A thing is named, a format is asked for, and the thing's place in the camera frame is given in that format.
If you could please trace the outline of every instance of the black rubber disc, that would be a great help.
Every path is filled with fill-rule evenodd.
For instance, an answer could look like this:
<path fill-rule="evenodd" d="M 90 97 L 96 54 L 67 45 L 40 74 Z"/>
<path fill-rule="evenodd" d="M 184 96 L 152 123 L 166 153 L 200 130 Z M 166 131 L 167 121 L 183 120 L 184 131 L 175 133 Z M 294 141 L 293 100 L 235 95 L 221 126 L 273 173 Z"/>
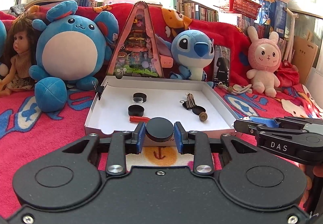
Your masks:
<path fill-rule="evenodd" d="M 146 135 L 155 142 L 166 142 L 174 133 L 173 124 L 162 117 L 150 119 L 146 124 Z"/>
<path fill-rule="evenodd" d="M 141 97 L 143 99 L 143 102 L 147 101 L 147 95 L 144 93 L 134 93 L 133 97 Z"/>
<path fill-rule="evenodd" d="M 192 111 L 196 115 L 200 115 L 201 112 L 205 112 L 206 110 L 202 106 L 195 105 L 193 106 Z"/>
<path fill-rule="evenodd" d="M 145 109 L 141 105 L 130 105 L 128 107 L 129 116 L 143 116 Z"/>

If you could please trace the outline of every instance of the red plastic basket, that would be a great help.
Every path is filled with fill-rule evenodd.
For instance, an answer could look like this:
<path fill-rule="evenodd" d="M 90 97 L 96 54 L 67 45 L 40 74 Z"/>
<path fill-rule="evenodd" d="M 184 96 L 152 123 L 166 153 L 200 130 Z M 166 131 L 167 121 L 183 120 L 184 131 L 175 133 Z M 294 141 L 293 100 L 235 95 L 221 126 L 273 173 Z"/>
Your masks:
<path fill-rule="evenodd" d="M 251 0 L 219 0 L 220 11 L 238 13 L 252 19 L 257 19 L 260 4 Z"/>

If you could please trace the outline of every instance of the blue nose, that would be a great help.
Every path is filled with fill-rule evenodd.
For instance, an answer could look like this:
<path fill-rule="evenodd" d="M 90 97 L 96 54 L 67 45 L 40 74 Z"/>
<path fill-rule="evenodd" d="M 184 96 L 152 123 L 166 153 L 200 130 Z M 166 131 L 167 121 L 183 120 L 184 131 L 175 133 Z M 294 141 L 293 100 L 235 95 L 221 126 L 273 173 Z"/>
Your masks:
<path fill-rule="evenodd" d="M 197 42 L 194 44 L 196 54 L 203 57 L 209 51 L 209 45 L 206 42 Z"/>

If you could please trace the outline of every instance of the decorative paper house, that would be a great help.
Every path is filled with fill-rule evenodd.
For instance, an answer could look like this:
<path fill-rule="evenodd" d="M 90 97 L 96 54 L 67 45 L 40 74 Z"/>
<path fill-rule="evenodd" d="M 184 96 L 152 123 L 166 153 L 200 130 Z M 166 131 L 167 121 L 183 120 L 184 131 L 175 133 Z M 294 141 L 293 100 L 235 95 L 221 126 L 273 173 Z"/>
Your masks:
<path fill-rule="evenodd" d="M 155 40 L 149 6 L 134 4 L 113 52 L 107 75 L 163 78 L 163 67 L 171 68 L 173 59 L 160 56 Z"/>

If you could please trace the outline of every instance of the red fleece blanket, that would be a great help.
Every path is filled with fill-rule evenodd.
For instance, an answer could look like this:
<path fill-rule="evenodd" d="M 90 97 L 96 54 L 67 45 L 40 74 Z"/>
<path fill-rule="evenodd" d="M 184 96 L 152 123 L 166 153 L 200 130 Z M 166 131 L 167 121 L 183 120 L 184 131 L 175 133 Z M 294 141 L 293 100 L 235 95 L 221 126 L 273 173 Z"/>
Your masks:
<path fill-rule="evenodd" d="M 131 10 L 130 4 L 115 4 L 101 8 L 79 8 L 78 15 L 94 19 L 103 9 L 112 12 L 122 30 Z M 40 17 L 45 11 L 39 9 Z M 172 40 L 178 32 L 198 29 L 213 38 L 215 44 L 231 49 L 231 84 L 249 83 L 245 74 L 249 70 L 247 50 L 250 45 L 248 37 L 233 25 L 209 23 L 177 17 L 172 10 L 151 8 L 155 32 L 163 39 Z M 9 28 L 12 18 L 0 12 Z M 101 69 L 104 76 L 106 66 Z M 212 66 L 206 68 L 211 77 Z M 243 116 L 302 116 L 322 118 L 323 110 L 317 106 L 310 93 L 303 85 L 285 87 L 277 93 L 276 98 L 255 95 L 249 92 L 230 95 L 216 89 L 217 93 L 230 105 L 239 117 Z M 0 98 L 0 215 L 8 217 L 18 209 L 19 203 L 12 189 L 12 178 L 19 167 L 37 159 L 67 143 L 77 140 L 84 134 L 84 123 L 94 92 L 68 91 L 68 101 L 62 111 L 41 113 L 35 102 L 33 92 L 13 93 Z M 242 135 L 242 139 L 255 144 L 254 137 Z M 192 165 L 192 157 L 178 156 L 173 148 L 145 148 L 141 156 L 132 159 L 127 156 L 127 165 Z M 217 159 L 215 166 L 220 168 Z"/>

